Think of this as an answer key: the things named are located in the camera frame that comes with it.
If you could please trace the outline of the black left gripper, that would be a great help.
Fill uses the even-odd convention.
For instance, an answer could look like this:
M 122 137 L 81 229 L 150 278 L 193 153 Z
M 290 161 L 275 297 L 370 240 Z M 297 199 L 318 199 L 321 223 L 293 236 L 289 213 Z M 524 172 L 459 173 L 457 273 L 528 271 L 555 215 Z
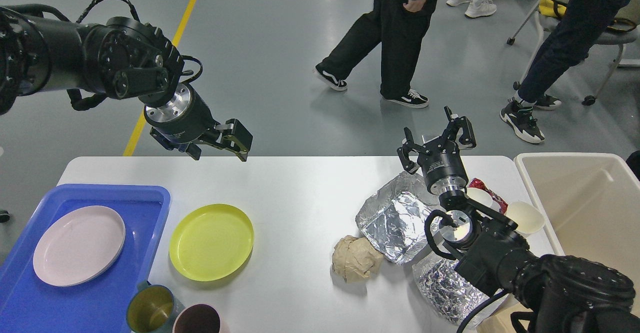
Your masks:
M 190 84 L 179 83 L 174 95 L 160 107 L 144 106 L 144 118 L 151 125 L 150 135 L 169 151 L 176 149 L 199 160 L 200 142 L 229 151 L 242 162 L 249 158 L 253 134 L 238 119 L 228 119 L 224 124 L 215 121 Z

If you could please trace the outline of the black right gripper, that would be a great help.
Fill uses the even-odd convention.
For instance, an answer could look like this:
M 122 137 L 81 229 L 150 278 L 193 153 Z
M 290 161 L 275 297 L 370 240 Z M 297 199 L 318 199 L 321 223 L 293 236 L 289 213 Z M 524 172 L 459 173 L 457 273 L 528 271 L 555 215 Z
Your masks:
M 439 140 L 419 145 L 414 142 L 412 131 L 403 128 L 405 138 L 397 149 L 403 169 L 414 175 L 421 167 L 427 191 L 435 196 L 446 191 L 466 189 L 469 179 L 460 149 L 468 150 L 477 146 L 473 124 L 469 119 L 454 114 L 448 106 L 444 110 L 448 124 Z M 410 159 L 411 152 L 418 153 L 419 163 Z

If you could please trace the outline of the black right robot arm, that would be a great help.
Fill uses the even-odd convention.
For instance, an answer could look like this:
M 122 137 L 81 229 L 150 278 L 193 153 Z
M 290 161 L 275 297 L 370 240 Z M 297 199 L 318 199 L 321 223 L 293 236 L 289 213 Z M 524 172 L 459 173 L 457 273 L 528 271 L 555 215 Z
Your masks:
M 537 257 L 516 222 L 468 196 L 460 146 L 476 146 L 473 125 L 449 107 L 445 114 L 448 124 L 442 134 L 423 144 L 416 144 L 405 127 L 397 154 L 407 173 L 422 171 L 427 191 L 439 200 L 440 208 L 423 224 L 429 247 L 455 261 L 455 271 L 487 295 L 458 332 L 511 294 L 528 308 L 510 315 L 517 333 L 637 333 L 639 318 L 632 313 L 636 292 L 628 276 L 582 257 Z

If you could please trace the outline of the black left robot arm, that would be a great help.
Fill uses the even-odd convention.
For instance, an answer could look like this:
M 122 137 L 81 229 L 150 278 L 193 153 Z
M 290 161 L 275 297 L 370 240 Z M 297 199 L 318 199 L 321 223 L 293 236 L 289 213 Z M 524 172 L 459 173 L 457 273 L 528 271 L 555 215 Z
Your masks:
M 150 135 L 166 150 L 194 160 L 211 146 L 247 160 L 253 135 L 238 121 L 216 121 L 192 87 L 201 74 L 160 28 L 131 17 L 105 24 L 69 20 L 41 3 L 4 5 L 0 14 L 1 113 L 20 97 L 65 90 L 71 107 L 87 111 L 106 99 L 136 98 Z

